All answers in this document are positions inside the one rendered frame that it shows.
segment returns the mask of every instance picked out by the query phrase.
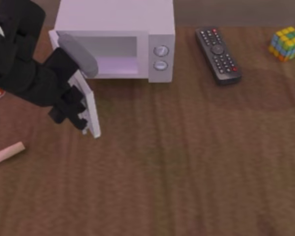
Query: black remote control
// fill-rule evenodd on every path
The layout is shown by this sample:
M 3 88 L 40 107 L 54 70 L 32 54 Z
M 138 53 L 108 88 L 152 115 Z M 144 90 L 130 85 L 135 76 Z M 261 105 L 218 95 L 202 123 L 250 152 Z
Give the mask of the black remote control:
M 217 28 L 196 29 L 196 39 L 218 85 L 235 84 L 240 81 L 240 68 L 231 56 Z

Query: rubik's cube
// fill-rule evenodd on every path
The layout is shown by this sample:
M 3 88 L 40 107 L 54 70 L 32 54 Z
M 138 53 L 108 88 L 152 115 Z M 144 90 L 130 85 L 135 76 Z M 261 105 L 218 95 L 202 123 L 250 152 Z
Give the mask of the rubik's cube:
M 295 58 L 295 29 L 288 27 L 276 32 L 272 37 L 269 51 L 280 61 Z

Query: brown wooden surface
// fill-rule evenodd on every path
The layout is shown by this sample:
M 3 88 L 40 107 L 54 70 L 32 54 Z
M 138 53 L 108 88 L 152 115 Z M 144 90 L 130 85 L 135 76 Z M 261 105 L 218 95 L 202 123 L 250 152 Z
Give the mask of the brown wooden surface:
M 0 100 L 0 236 L 295 236 L 295 59 L 267 51 L 275 28 L 223 28 L 243 69 L 214 84 L 177 29 L 171 84 L 88 81 L 102 137 Z M 36 58 L 51 53 L 44 29 Z

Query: dial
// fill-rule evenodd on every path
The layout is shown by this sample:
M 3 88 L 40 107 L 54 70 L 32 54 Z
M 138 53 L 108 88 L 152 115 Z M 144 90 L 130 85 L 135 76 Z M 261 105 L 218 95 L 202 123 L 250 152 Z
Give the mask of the dial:
M 154 54 L 157 55 L 158 57 L 165 57 L 169 53 L 169 49 L 166 46 L 159 46 L 154 48 Z
M 164 71 L 167 69 L 167 67 L 168 67 L 167 62 L 163 60 L 159 60 L 156 63 L 154 63 L 154 68 L 155 70 L 158 70 L 158 71 Z

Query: gray object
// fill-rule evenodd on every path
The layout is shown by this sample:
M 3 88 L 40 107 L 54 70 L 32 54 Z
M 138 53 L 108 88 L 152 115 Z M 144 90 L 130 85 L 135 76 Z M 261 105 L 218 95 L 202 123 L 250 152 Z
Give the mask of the gray object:
M 96 59 L 73 36 L 69 34 L 59 36 L 58 44 L 78 64 L 86 77 L 94 78 L 98 74 Z

